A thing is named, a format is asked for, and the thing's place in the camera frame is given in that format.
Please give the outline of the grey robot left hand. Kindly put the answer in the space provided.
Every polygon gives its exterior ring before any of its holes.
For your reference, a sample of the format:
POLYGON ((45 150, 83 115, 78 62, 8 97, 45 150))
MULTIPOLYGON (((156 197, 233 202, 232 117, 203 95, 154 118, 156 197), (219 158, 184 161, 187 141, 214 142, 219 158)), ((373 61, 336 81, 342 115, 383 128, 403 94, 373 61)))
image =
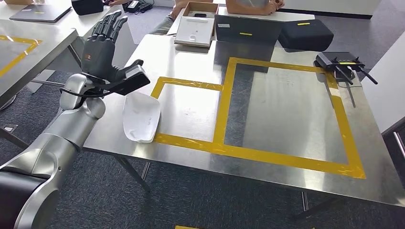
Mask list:
POLYGON ((128 70, 135 64, 125 68, 112 65, 119 32, 128 20, 127 16, 121 17, 121 14, 122 11, 117 10, 97 22, 91 35, 85 41, 81 57, 82 72, 106 80, 110 84, 123 84, 125 81, 129 81, 142 86, 147 85, 150 80, 143 72, 130 77, 126 76, 128 70))

